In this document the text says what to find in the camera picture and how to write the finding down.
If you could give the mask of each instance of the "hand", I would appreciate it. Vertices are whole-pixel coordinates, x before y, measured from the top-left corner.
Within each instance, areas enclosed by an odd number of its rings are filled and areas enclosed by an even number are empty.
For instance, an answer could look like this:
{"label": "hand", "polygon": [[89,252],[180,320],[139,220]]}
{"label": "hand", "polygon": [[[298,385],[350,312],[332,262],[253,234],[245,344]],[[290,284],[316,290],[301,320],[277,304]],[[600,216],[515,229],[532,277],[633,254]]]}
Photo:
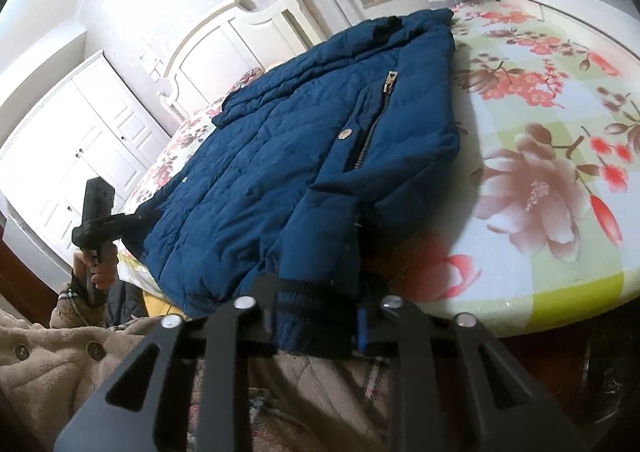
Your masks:
{"label": "hand", "polygon": [[79,250],[74,254],[74,275],[84,280],[86,269],[90,267],[94,276],[92,281],[97,289],[109,289],[118,276],[118,249],[113,243],[102,246],[102,260],[95,265],[96,257],[89,250]]}

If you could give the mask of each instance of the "snap button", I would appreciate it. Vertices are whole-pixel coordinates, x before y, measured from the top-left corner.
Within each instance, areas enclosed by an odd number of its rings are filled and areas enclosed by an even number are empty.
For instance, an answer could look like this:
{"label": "snap button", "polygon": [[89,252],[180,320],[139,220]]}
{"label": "snap button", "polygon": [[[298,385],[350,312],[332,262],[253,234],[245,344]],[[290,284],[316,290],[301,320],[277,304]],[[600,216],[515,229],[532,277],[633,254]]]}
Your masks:
{"label": "snap button", "polygon": [[27,358],[29,358],[29,355],[31,354],[29,348],[24,344],[18,344],[14,348],[14,353],[15,357],[18,358],[20,362],[24,362]]}
{"label": "snap button", "polygon": [[98,342],[89,342],[86,345],[86,352],[96,362],[99,362],[100,360],[105,358],[105,356],[107,356],[106,351],[104,350],[104,348],[100,344],[98,344]]}

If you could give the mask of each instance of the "jacket zipper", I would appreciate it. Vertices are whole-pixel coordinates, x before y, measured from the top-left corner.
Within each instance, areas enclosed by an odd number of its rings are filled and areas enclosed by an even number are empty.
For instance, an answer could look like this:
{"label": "jacket zipper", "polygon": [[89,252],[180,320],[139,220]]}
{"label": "jacket zipper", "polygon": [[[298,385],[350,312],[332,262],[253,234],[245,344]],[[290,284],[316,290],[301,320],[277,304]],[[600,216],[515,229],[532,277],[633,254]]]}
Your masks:
{"label": "jacket zipper", "polygon": [[354,165],[354,169],[359,169],[362,166],[364,161],[364,157],[367,154],[367,149],[369,149],[369,145],[371,143],[371,139],[373,137],[373,132],[376,130],[378,122],[380,122],[380,117],[385,114],[386,107],[389,105],[389,99],[391,97],[391,92],[394,90],[394,86],[396,84],[396,79],[398,78],[398,71],[390,71],[386,76],[385,85],[382,88],[382,96],[383,96],[383,106],[382,111],[380,111],[380,115],[373,122],[369,133],[367,134],[367,139],[364,141],[364,145],[360,150],[360,154],[358,155],[358,159],[356,160],[356,164]]}

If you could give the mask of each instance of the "floral bedsheet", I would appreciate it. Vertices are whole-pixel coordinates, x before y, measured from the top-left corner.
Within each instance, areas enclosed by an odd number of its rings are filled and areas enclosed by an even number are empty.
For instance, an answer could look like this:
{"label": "floral bedsheet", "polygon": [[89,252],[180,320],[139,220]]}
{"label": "floral bedsheet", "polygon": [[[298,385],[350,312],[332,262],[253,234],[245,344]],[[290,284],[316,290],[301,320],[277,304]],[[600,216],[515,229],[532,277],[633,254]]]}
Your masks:
{"label": "floral bedsheet", "polygon": [[[636,296],[640,103],[612,61],[522,10],[487,1],[455,12],[454,179],[425,232],[366,267],[425,310],[472,312],[502,335]],[[126,211],[182,168],[216,112],[180,128]],[[123,280],[162,296],[124,248],[120,258]]]}

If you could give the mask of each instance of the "white door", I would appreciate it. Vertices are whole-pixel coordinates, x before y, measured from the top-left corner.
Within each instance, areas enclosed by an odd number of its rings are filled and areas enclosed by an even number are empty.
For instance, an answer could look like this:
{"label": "white door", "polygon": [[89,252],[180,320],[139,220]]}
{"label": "white door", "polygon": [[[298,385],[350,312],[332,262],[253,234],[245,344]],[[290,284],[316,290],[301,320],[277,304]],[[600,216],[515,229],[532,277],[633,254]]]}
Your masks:
{"label": "white door", "polygon": [[49,102],[53,103],[47,106],[54,106],[65,119],[64,138],[75,150],[74,158],[83,159],[113,185],[118,196],[128,198],[146,167],[120,143],[73,82],[65,84]]}
{"label": "white door", "polygon": [[19,128],[0,155],[0,189],[18,214],[68,263],[84,188],[101,175],[116,189],[114,213],[145,172],[71,82]]}
{"label": "white door", "polygon": [[111,131],[148,169],[169,136],[138,102],[104,57],[80,71],[73,82]]}

